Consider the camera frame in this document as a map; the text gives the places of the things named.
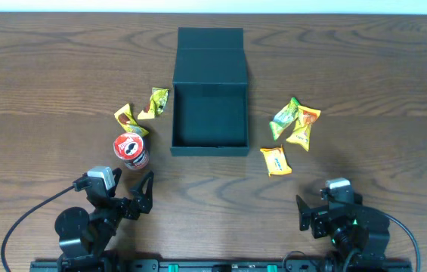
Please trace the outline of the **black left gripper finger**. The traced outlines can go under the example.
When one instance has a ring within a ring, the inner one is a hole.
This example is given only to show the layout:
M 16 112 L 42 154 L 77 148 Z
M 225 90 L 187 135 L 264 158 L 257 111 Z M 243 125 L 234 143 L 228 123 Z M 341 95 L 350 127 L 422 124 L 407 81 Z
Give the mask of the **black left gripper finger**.
M 133 196 L 130 206 L 138 214 L 149 214 L 153 208 L 153 179 L 154 173 L 149 171 L 129 189 Z
M 116 195 L 116 188 L 119 184 L 119 180 L 120 180 L 120 177 L 122 175 L 122 169 L 121 168 L 115 168 L 112 171 L 112 174 L 113 174 L 114 186 L 110 189 L 110 195 L 115 196 Z

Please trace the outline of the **red Pringles can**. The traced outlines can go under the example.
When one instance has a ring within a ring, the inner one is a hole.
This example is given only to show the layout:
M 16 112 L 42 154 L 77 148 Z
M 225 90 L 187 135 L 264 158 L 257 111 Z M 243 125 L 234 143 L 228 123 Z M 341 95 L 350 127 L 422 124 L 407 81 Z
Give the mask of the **red Pringles can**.
M 143 138 L 136 133 L 126 132 L 113 142 L 113 150 L 127 168 L 140 170 L 149 162 L 149 153 Z

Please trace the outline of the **orange Le-mond biscuit packet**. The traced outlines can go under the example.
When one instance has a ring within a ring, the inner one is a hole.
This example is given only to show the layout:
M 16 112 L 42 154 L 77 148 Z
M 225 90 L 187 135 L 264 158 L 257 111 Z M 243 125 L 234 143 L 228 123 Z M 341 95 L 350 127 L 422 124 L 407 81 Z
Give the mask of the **orange Le-mond biscuit packet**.
M 288 175 L 292 173 L 292 169 L 286 161 L 282 146 L 275 148 L 261 148 L 260 152 L 265 158 L 269 177 L 272 175 Z

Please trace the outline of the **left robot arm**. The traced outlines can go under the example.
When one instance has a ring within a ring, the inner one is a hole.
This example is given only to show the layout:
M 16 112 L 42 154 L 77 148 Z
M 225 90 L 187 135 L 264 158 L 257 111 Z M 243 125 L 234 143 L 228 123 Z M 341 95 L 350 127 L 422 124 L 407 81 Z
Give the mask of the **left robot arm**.
M 97 166 L 73 182 L 77 192 L 84 190 L 94 206 L 92 213 L 81 207 L 61 212 L 54 229 L 63 254 L 57 260 L 59 271 L 122 271 L 125 265 L 106 247 L 122 220 L 138 220 L 153 208 L 154 173 L 148 172 L 129 189 L 132 198 L 116 198 L 122 170 Z

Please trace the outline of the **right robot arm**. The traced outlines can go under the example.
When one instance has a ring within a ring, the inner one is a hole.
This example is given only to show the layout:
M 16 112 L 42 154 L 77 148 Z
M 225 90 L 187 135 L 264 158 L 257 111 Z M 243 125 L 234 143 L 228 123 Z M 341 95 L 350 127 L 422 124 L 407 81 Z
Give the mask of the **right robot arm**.
M 390 234 L 389 220 L 361 204 L 362 197 L 335 196 L 322 192 L 327 204 L 311 208 L 295 198 L 299 229 L 311 230 L 313 238 L 329 237 L 335 251 L 317 266 L 319 271 L 387 271 L 385 250 Z

